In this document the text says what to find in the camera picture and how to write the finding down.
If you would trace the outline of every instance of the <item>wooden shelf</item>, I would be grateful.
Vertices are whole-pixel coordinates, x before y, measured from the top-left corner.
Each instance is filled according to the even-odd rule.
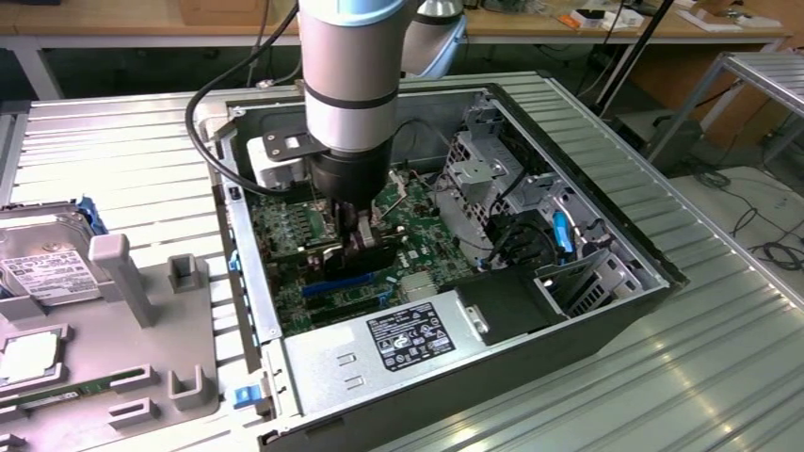
[[[255,26],[185,25],[177,0],[63,0],[58,7],[0,4],[0,30],[3,8],[18,9],[11,20],[19,35],[254,35]],[[602,29],[573,30],[555,18],[531,14],[501,14],[481,9],[466,12],[467,35],[471,36],[581,36],[603,37]],[[274,24],[269,24],[267,33]],[[629,28],[613,36],[634,38],[641,30]],[[294,24],[287,34],[297,34]],[[706,38],[711,36],[783,37],[783,28],[747,28],[739,32],[707,33],[670,10],[654,36],[661,38]]]
[[[13,23],[18,12],[18,5],[13,3],[0,3],[0,35],[15,35]]]

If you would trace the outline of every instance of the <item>power supply label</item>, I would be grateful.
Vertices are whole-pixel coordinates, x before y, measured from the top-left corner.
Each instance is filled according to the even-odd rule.
[[[454,349],[430,303],[365,322],[385,369],[395,372]]]

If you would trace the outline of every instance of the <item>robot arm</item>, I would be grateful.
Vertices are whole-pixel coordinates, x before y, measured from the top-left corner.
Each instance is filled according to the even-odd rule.
[[[370,217],[390,164],[399,74],[443,75],[465,25],[459,0],[298,1],[306,130],[270,132],[265,149],[273,162],[306,160],[335,219],[338,267],[369,254],[378,263],[394,258]]]

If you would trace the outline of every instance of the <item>corrugated metal surface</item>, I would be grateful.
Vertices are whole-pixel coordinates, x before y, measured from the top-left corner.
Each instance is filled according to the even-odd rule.
[[[690,285],[597,356],[383,450],[797,450],[804,440],[801,313],[771,288],[765,272],[753,271],[743,256],[731,252],[559,87],[521,73],[403,85],[486,82],[505,87],[682,269]],[[217,101],[255,95],[234,91],[218,94]],[[131,237],[139,266],[179,252],[203,255],[213,275],[215,353],[226,384],[243,376],[245,363],[222,280],[206,169],[181,126],[186,97],[35,104],[11,199],[91,195],[109,228]],[[197,442],[190,449],[222,450],[231,447],[229,427],[215,415],[123,445],[157,444],[162,450]],[[247,431],[239,434],[249,437]]]
[[[690,284],[594,357],[379,450],[799,450],[804,316],[566,92],[510,81]]]
[[[786,52],[723,54],[723,67],[804,115],[804,56]]]

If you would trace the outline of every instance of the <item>blue tab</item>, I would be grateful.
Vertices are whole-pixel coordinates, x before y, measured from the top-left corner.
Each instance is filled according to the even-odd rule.
[[[553,213],[553,234],[557,246],[563,249],[563,252],[575,252],[573,244],[569,218],[563,212]]]
[[[259,400],[262,400],[262,390],[258,384],[234,389],[234,410],[254,405]]]
[[[91,201],[91,198],[87,196],[81,197],[75,202],[75,207],[79,210],[81,214],[86,217],[89,221],[89,227],[91,228],[91,232],[95,235],[109,234],[109,230],[105,229],[102,224],[102,220],[99,219],[99,215],[97,214],[95,204]]]
[[[230,252],[230,257],[227,258],[227,270],[239,271],[239,255],[237,254],[237,250]]]

